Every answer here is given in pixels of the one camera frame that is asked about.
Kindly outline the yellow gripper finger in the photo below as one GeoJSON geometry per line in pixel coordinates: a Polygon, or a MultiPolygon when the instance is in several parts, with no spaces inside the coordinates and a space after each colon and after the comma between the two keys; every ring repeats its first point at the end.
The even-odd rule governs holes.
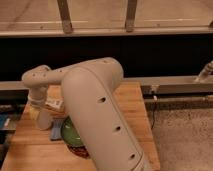
{"type": "Polygon", "coordinates": [[[36,121],[39,117],[41,108],[38,106],[30,106],[29,107],[29,116],[31,120],[36,121]]]}

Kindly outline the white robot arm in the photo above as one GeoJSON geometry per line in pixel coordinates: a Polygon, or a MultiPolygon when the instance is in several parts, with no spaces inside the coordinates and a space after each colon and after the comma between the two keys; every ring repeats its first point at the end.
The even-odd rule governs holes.
{"type": "Polygon", "coordinates": [[[122,80],[123,68],[112,57],[54,70],[41,65],[22,75],[35,106],[44,104],[50,85],[61,87],[65,110],[97,171],[153,171],[113,96],[122,80]]]}

